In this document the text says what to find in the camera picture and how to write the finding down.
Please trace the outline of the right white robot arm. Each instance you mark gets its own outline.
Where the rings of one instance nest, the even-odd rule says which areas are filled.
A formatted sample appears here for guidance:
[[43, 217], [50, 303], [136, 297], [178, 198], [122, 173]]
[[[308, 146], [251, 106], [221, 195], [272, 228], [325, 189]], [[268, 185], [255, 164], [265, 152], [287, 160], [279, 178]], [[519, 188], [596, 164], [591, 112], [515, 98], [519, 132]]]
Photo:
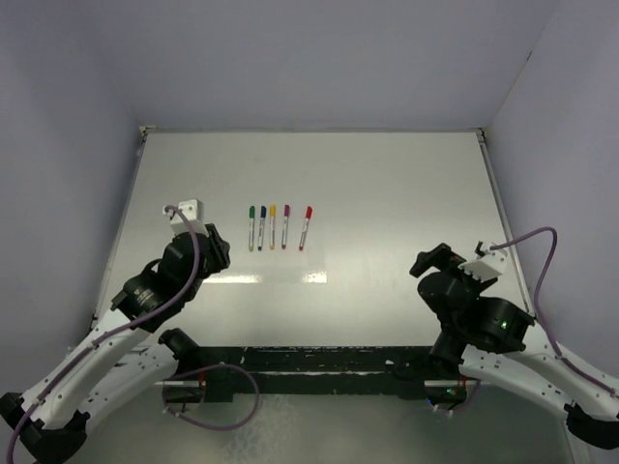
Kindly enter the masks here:
[[487, 288], [505, 273], [508, 253], [480, 242], [468, 260], [446, 245], [422, 251], [409, 273], [441, 333], [431, 370], [491, 383], [548, 409], [588, 445], [618, 447], [618, 381], [552, 339], [540, 319]]

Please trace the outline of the purple marker pen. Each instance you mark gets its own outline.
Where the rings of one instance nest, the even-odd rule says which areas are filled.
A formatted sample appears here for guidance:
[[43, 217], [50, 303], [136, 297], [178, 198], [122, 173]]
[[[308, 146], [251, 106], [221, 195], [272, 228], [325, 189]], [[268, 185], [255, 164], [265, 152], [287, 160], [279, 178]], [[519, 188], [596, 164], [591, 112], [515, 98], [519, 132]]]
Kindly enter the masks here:
[[289, 217], [282, 217], [282, 226], [281, 226], [281, 241], [280, 246], [281, 249], [286, 249], [287, 247], [287, 238], [288, 238], [288, 228], [289, 228]]

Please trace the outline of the green marker pen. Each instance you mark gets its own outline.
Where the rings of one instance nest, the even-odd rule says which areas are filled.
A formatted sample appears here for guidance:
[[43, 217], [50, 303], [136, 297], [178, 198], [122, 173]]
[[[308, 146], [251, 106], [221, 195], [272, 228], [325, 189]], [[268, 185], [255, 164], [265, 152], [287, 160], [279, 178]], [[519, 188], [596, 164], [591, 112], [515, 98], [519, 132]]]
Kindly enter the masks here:
[[249, 217], [249, 239], [248, 239], [248, 250], [249, 252], [253, 252], [254, 250], [254, 234], [255, 234], [255, 218]]

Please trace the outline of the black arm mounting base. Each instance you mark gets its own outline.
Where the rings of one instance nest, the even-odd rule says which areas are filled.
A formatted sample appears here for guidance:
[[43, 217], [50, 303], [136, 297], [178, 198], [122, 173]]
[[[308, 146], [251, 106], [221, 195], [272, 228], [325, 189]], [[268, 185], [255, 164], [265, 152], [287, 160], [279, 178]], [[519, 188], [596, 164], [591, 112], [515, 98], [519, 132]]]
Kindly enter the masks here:
[[442, 371], [427, 347], [205, 347], [180, 329], [163, 332], [159, 343], [178, 360], [189, 392], [174, 402], [230, 402], [237, 394], [388, 395], [459, 404], [478, 387], [472, 377]]

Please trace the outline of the blue marker pen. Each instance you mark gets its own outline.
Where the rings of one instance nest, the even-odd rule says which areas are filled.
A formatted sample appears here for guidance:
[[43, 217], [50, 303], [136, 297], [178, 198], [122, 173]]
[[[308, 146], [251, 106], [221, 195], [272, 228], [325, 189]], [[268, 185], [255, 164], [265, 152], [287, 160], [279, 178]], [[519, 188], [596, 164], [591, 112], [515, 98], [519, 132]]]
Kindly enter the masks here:
[[261, 251], [263, 249], [263, 247], [264, 247], [265, 225], [266, 225], [266, 218], [260, 218], [259, 217], [258, 241], [257, 241], [257, 249], [258, 249], [258, 251]]

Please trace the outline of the yellow marker pen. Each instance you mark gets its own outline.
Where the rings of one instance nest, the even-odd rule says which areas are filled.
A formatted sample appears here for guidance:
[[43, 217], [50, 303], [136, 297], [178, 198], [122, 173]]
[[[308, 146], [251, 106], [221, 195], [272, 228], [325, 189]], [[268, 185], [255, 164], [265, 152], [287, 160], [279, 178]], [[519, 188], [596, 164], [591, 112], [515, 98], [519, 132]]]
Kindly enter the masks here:
[[276, 217], [270, 217], [270, 208], [269, 208], [269, 245], [270, 249], [273, 250], [276, 247]]

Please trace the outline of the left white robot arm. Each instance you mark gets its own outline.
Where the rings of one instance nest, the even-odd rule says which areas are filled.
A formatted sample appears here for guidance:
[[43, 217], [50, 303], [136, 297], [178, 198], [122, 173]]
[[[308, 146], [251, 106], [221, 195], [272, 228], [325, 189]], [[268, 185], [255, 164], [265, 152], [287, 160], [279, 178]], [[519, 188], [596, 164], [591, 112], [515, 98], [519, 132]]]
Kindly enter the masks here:
[[192, 377], [199, 346], [162, 324], [191, 302], [201, 283], [230, 265], [214, 224], [178, 227], [159, 259], [130, 278], [110, 310], [43, 380], [1, 398], [12, 429], [6, 460], [23, 445], [39, 463], [65, 463], [112, 413], [160, 380]]

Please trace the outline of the red marker pen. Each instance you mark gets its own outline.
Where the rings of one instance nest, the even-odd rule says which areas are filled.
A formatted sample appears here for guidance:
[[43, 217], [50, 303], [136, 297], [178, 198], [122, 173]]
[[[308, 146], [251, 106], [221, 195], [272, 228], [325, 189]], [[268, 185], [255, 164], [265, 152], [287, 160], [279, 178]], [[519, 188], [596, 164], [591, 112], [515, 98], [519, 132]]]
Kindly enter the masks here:
[[302, 228], [302, 232], [300, 235], [300, 241], [298, 245], [298, 249], [300, 251], [303, 251], [305, 249], [309, 227], [310, 227], [310, 219], [306, 219], [304, 217], [303, 228]]

